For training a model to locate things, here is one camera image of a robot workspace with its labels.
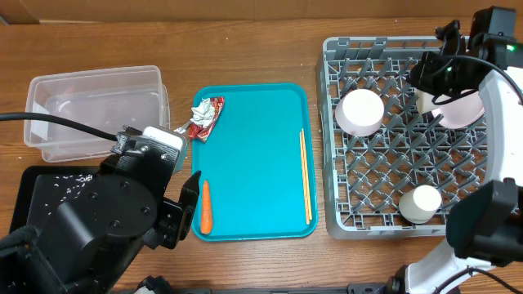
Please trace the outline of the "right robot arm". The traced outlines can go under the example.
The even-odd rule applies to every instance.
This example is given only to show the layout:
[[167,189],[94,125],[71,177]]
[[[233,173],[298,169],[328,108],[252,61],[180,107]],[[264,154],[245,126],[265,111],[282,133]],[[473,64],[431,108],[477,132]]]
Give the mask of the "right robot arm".
[[487,163],[482,186],[455,204],[445,239],[390,277],[382,293],[457,293],[476,274],[522,260],[522,45],[516,11],[490,7],[473,16],[469,38],[453,20],[436,28],[439,53],[426,51],[408,83],[455,102],[477,92],[485,109]]

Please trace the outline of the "wooden chopstick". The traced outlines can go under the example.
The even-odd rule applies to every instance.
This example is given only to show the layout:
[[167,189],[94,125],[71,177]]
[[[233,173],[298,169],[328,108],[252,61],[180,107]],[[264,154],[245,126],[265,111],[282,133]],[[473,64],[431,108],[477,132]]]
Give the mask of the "wooden chopstick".
[[303,128],[300,131],[300,149],[301,149],[301,162],[302,162],[302,184],[303,184],[303,196],[304,196],[304,205],[305,205],[305,217],[306,217],[306,224],[310,224],[310,217],[309,217],[309,203],[308,203],[308,188],[307,188],[307,164],[306,164],[306,150],[305,150],[305,141],[304,141],[304,130]]
[[306,172],[307,172],[307,178],[308,178],[308,181],[307,181],[307,188],[308,188],[308,193],[307,193],[307,196],[308,196],[308,203],[309,203],[309,217],[310,217],[310,223],[312,221],[312,215],[311,215],[311,192],[310,192],[310,184],[309,184],[309,173],[308,173],[308,163],[307,163],[307,152],[306,152],[306,164],[307,164],[307,168],[306,168]]

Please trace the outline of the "white paper cup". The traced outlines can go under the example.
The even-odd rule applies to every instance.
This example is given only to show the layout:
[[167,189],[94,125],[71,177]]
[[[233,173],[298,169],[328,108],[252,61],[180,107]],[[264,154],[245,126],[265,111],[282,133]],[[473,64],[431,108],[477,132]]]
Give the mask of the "white paper cup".
[[440,208],[440,192],[430,185],[420,185],[400,198],[400,214],[414,224],[427,223]]

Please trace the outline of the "orange carrot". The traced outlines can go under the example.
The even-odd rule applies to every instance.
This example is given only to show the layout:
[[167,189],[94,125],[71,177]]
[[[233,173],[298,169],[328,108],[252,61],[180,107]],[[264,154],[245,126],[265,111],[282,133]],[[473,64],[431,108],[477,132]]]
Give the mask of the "orange carrot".
[[202,234],[210,234],[213,229],[212,200],[210,184],[207,180],[203,182],[202,208],[200,219],[200,231]]

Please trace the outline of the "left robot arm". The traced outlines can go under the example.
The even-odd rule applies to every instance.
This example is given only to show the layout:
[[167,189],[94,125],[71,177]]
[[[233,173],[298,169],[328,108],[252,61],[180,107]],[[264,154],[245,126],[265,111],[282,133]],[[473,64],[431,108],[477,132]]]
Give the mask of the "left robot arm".
[[47,219],[1,240],[3,293],[107,293],[143,247],[173,249],[186,238],[200,171],[165,191],[179,151],[135,137],[118,143],[100,169]]

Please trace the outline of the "red foil wrapper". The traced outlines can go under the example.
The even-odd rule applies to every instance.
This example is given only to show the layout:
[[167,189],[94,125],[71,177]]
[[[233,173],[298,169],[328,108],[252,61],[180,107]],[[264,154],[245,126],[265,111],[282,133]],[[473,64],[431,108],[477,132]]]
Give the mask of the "red foil wrapper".
[[198,106],[191,108],[192,118],[174,132],[187,135],[191,140],[206,143],[217,124],[224,105],[223,96],[202,99]]

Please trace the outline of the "white bowl with food scraps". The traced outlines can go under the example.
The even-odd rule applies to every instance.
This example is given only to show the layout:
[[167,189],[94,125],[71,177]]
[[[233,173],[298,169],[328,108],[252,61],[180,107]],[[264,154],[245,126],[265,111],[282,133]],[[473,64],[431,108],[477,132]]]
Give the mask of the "white bowl with food scraps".
[[352,136],[371,136],[382,125],[384,116],[382,99],[373,91],[349,91],[338,102],[335,118],[339,127]]

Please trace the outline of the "large white plate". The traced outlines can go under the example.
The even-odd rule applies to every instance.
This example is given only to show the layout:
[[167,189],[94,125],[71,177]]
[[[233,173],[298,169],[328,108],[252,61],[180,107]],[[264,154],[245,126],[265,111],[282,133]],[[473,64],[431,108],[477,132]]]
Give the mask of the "large white plate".
[[439,124],[448,129],[459,129],[468,127],[484,114],[484,107],[478,92],[465,96],[452,103],[442,105],[432,110],[434,118],[442,116]]

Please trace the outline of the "small white bowl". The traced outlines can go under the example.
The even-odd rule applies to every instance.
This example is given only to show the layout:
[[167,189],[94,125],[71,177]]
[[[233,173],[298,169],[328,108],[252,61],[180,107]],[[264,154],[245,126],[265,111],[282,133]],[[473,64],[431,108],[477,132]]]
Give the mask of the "small white bowl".
[[439,108],[438,105],[435,105],[432,102],[433,95],[426,93],[425,91],[420,91],[418,89],[414,91],[414,95],[417,97],[416,107],[417,111],[420,114],[426,114]]

